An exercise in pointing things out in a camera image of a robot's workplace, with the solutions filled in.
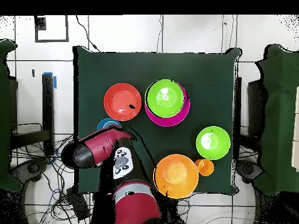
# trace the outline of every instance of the dark green table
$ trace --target dark green table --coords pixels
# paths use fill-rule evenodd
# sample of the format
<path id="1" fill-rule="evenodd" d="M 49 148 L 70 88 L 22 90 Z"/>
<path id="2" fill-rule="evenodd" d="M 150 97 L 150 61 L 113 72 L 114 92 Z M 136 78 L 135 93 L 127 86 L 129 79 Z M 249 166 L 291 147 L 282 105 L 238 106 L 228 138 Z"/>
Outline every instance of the dark green table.
<path id="1" fill-rule="evenodd" d="M 299 86 L 299 52 L 274 44 L 256 63 L 268 92 L 260 163 L 265 170 L 254 180 L 268 196 L 280 191 L 299 192 L 299 173 L 291 166 L 295 101 Z"/>
<path id="2" fill-rule="evenodd" d="M 73 51 L 75 111 L 78 107 L 74 126 L 78 128 L 79 139 L 95 132 L 99 121 L 109 117 L 103 98 L 109 87 L 120 82 L 133 85 L 142 96 L 139 114 L 121 124 L 124 128 L 133 127 L 142 136 L 156 164 L 173 153 L 199 159 L 195 140 L 205 127 L 217 125 L 232 138 L 234 62 L 240 55 L 239 49 L 230 49 L 226 54 L 105 53 L 89 52 L 83 47 L 74 47 Z M 190 96 L 188 116 L 174 127 L 160 127 L 145 113 L 145 91 L 158 79 L 181 83 Z M 134 147 L 148 177 L 152 178 L 153 164 L 140 143 L 134 143 Z M 237 189 L 231 185 L 231 164 L 230 150 L 214 161 L 212 175 L 200 176 L 195 192 L 236 193 Z"/>
<path id="3" fill-rule="evenodd" d="M 9 174 L 11 163 L 11 101 L 9 93 L 9 71 L 6 65 L 7 53 L 16 45 L 10 40 L 0 40 L 0 188 L 19 191 L 22 186 Z"/>

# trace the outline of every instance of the table surface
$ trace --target table surface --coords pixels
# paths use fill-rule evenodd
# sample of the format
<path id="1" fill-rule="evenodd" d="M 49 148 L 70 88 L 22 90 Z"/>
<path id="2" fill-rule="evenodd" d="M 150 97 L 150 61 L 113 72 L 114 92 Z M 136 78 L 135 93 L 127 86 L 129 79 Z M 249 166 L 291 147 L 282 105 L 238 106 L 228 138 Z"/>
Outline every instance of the table surface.
<path id="1" fill-rule="evenodd" d="M 74 48 L 75 99 L 78 98 L 78 116 L 75 128 L 81 139 L 96 131 L 98 123 L 109 117 L 103 107 L 103 98 L 109 87 L 126 82 L 142 96 L 142 108 L 130 121 L 121 122 L 124 128 L 134 128 L 142 137 L 155 163 L 173 153 L 192 160 L 200 159 L 195 142 L 205 127 L 216 125 L 225 129 L 232 139 L 234 62 L 240 50 L 226 54 L 157 54 L 89 52 L 83 47 Z M 183 85 L 191 100 L 188 116 L 174 127 L 154 124 L 144 110 L 147 87 L 158 79 L 172 79 Z M 133 144 L 149 178 L 154 165 L 141 142 Z M 234 194 L 231 183 L 232 152 L 213 161 L 214 173 L 200 176 L 196 193 Z"/>

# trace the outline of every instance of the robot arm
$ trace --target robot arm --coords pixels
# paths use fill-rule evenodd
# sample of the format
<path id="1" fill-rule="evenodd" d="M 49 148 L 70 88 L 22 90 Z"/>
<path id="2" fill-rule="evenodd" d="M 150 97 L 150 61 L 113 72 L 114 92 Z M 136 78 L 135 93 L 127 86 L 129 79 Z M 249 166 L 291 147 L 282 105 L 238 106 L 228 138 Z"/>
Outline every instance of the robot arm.
<path id="1" fill-rule="evenodd" d="M 119 127 L 97 131 L 79 142 L 69 142 L 61 153 L 62 162 L 70 169 L 94 167 L 106 160 L 120 138 L 132 136 Z"/>

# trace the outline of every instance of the bowl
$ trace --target bowl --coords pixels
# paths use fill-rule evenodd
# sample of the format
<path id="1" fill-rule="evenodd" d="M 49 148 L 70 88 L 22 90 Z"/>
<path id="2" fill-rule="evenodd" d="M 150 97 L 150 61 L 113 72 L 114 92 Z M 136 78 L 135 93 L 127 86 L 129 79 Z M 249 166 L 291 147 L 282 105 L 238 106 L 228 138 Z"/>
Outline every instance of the bowl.
<path id="1" fill-rule="evenodd" d="M 218 126 L 203 129 L 196 138 L 197 151 L 208 160 L 221 159 L 228 153 L 230 147 L 230 136 Z"/>
<path id="2" fill-rule="evenodd" d="M 118 83 L 107 90 L 104 108 L 109 117 L 115 120 L 131 120 L 141 109 L 141 96 L 134 86 Z"/>
<path id="3" fill-rule="evenodd" d="M 158 117 L 155 114 L 151 113 L 151 111 L 149 111 L 149 109 L 147 108 L 147 105 L 144 104 L 145 112 L 147 113 L 147 116 L 155 124 L 163 126 L 163 127 L 170 127 L 170 126 L 174 126 L 174 125 L 181 123 L 187 117 L 189 109 L 190 109 L 190 98 L 187 95 L 187 92 L 184 89 L 184 87 L 182 85 L 180 85 L 179 83 L 178 83 L 178 85 L 183 90 L 184 104 L 183 104 L 181 111 L 179 113 L 177 113 L 175 116 L 170 117 L 170 118 Z"/>
<path id="4" fill-rule="evenodd" d="M 195 161 L 195 165 L 202 176 L 209 176 L 214 171 L 213 162 L 207 159 L 199 159 Z"/>
<path id="5" fill-rule="evenodd" d="M 169 198 L 189 196 L 199 182 L 199 172 L 187 156 L 173 154 L 163 158 L 154 170 L 157 190 Z"/>
<path id="6" fill-rule="evenodd" d="M 148 87 L 145 93 L 145 103 L 148 110 L 157 117 L 170 118 L 182 109 L 184 93 L 173 80 L 157 80 Z"/>
<path id="7" fill-rule="evenodd" d="M 96 127 L 96 130 L 99 131 L 99 130 L 101 130 L 103 128 L 107 128 L 111 125 L 117 125 L 121 128 L 121 124 L 117 120 L 114 120 L 112 118 L 105 118 L 105 119 L 100 121 L 100 123 Z"/>

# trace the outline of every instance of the blue tape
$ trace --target blue tape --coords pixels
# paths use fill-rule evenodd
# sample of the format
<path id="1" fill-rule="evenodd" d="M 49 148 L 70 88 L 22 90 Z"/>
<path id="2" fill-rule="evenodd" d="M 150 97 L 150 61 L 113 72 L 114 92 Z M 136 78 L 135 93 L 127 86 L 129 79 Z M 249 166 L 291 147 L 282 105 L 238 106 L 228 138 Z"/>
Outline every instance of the blue tape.
<path id="1" fill-rule="evenodd" d="M 56 76 L 53 77 L 53 86 L 54 86 L 54 88 L 57 88 Z"/>

